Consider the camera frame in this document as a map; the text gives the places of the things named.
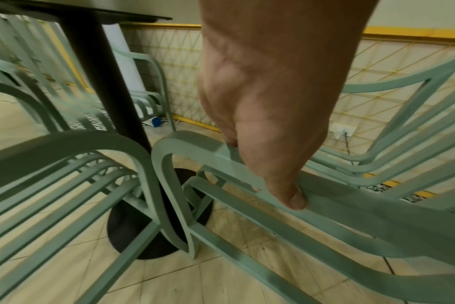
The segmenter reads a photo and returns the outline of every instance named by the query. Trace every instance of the table top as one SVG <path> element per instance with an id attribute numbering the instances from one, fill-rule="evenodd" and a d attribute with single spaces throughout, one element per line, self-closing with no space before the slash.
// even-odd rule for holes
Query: table top
<path id="1" fill-rule="evenodd" d="M 112 2 L 90 0 L 4 0 L 0 1 L 0 14 L 26 15 L 44 21 L 58 21 L 59 16 L 75 15 L 80 10 L 91 11 L 102 24 L 120 22 L 153 23 L 169 17 L 156 16 L 150 12 L 131 13 L 110 10 Z"/>

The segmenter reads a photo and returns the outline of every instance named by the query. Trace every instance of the tiled floor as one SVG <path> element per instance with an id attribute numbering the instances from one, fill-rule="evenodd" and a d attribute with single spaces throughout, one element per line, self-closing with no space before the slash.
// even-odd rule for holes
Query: tiled floor
<path id="1" fill-rule="evenodd" d="M 192 130 L 221 139 L 219 133 L 193 125 L 179 123 L 177 126 L 181 130 Z M 145 129 L 152 143 L 170 131 L 167 125 L 155 129 L 151 127 Z M 37 128 L 23 113 L 19 105 L 0 102 L 0 149 L 42 134 L 43 131 Z M 122 153 L 113 151 L 105 151 L 105 153 L 129 167 L 133 166 L 130 159 Z M 201 166 L 182 157 L 175 157 L 174 164 L 176 167 L 192 170 L 197 170 Z M 66 179 L 58 182 L 55 187 L 61 186 L 65 182 Z M 72 193 L 77 193 L 81 188 L 79 187 Z M 246 203 L 300 229 L 351 259 L 379 271 L 389 272 L 389 268 L 381 257 L 357 251 L 232 186 L 227 185 L 225 189 Z M 63 227 L 95 206 L 101 198 L 102 195 L 93 198 L 25 250 L 18 253 L 0 268 L 0 277 L 56 235 Z M 65 201 L 64 199 L 53 204 L 32 220 L 10 232 L 0 240 L 0 247 L 18 236 L 30 225 L 47 216 Z M 22 212 L 27 204 L 29 202 L 0 218 L 0 223 L 9 220 L 12 214 Z M 2 303 L 74 303 L 119 255 L 107 239 L 106 221 L 107 214 L 92 224 L 25 283 L 11 292 Z M 357 285 L 309 255 L 277 240 L 270 233 L 224 208 L 219 203 L 215 204 L 214 212 L 207 226 L 321 303 L 403 303 Z M 402 261 L 393 261 L 392 265 L 394 270 L 400 274 L 413 273 L 413 270 Z M 156 260 L 136 260 L 102 298 L 101 303 L 281 304 L 285 301 L 228 260 L 203 246 L 195 260 L 190 260 L 183 252 L 179 251 Z"/>

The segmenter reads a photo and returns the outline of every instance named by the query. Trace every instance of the round black base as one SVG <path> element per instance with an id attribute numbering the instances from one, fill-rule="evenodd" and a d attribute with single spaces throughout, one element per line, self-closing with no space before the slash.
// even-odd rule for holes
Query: round black base
<path id="1" fill-rule="evenodd" d="M 179 182 L 184 184 L 190 177 L 195 176 L 196 173 L 187 169 L 175 169 Z M 199 197 L 204 197 L 204 193 L 194 190 Z M 186 235 L 184 234 L 181 223 L 176 216 L 173 206 L 171 205 L 168 196 L 161 188 L 162 200 L 166 208 L 167 216 L 171 221 L 176 234 L 186 242 Z M 209 204 L 206 210 L 197 220 L 201 225 L 206 225 L 209 217 L 213 211 L 213 203 Z M 109 214 L 107 220 L 107 237 L 111 245 L 118 251 L 122 252 L 151 222 L 151 219 L 143 213 L 132 207 L 125 201 L 117 203 Z M 162 233 L 159 233 L 152 242 L 141 252 L 137 257 L 138 259 L 155 259 L 166 256 L 178 250 L 177 247 L 172 245 Z"/>

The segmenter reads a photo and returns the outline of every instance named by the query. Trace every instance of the electrical outlet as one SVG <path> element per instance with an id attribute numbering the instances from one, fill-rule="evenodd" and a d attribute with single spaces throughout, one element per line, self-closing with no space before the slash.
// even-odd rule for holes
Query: electrical outlet
<path id="1" fill-rule="evenodd" d="M 347 136 L 351 137 L 357 128 L 357 126 L 350 126 L 334 122 L 329 126 L 329 132 L 333 132 L 334 138 L 339 139 L 341 136 L 344 136 L 344 133 L 347 133 Z"/>

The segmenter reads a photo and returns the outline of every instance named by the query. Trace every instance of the tiled wall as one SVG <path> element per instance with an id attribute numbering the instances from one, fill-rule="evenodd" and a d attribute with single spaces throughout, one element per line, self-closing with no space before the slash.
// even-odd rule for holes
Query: tiled wall
<path id="1" fill-rule="evenodd" d="M 203 47 L 201 31 L 199 29 L 124 27 L 123 32 L 132 51 L 151 54 L 161 62 L 167 78 L 172 111 L 179 116 L 214 125 L 202 110 L 196 91 L 196 74 L 199 70 Z M 455 56 L 455 44 L 366 39 L 359 45 L 347 82 L 364 83 L 400 77 L 439 64 L 453 56 Z M 147 68 L 142 69 L 141 73 L 147 76 L 147 83 L 153 82 L 147 85 L 155 88 L 156 80 L 149 80 L 150 73 Z M 330 120 L 357 126 L 354 136 L 349 140 L 350 152 L 365 153 L 386 123 L 420 85 L 385 92 L 341 94 Z M 454 90 L 455 74 L 418 110 L 415 116 L 429 109 Z M 436 141 L 443 134 L 423 144 L 422 147 Z M 336 140 L 332 134 L 324 144 L 346 151 L 346 142 L 343 138 Z M 400 159 L 415 151 L 403 155 Z M 455 148 L 397 176 L 395 180 L 405 181 L 453 158 L 455 158 Z M 440 193 L 454 187 L 455 179 L 428 190 Z"/>

